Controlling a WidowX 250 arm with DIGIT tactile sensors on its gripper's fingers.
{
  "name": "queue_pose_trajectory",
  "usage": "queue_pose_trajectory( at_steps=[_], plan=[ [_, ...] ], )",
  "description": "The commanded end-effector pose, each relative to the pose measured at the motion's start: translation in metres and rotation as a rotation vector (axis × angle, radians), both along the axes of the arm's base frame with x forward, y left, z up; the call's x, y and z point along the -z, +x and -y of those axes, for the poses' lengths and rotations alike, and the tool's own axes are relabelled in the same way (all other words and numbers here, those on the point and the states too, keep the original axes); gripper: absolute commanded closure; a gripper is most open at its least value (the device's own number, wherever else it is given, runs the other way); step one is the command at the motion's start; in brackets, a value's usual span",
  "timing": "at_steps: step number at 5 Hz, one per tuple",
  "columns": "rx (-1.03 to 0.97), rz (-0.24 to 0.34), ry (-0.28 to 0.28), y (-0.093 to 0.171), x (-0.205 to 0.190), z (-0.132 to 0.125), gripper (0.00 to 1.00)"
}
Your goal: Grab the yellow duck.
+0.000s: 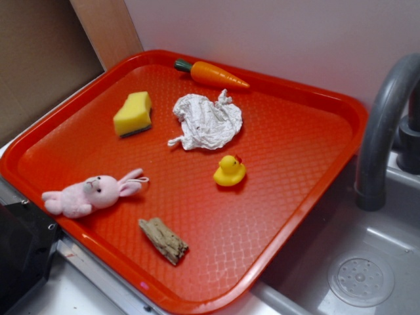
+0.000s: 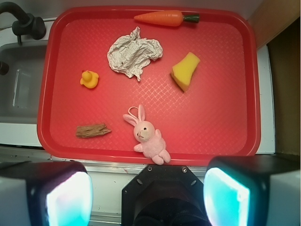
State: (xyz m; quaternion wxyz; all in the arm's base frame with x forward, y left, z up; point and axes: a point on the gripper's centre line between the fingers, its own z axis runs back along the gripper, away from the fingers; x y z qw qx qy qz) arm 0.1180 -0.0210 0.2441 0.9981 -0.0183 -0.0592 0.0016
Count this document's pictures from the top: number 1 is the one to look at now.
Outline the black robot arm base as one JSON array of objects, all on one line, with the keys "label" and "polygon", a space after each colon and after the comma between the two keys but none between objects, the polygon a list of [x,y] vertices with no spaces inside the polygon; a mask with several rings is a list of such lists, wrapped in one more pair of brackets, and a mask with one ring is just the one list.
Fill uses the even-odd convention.
[{"label": "black robot arm base", "polygon": [[60,235],[58,223],[28,200],[1,206],[2,314],[48,282]]}]

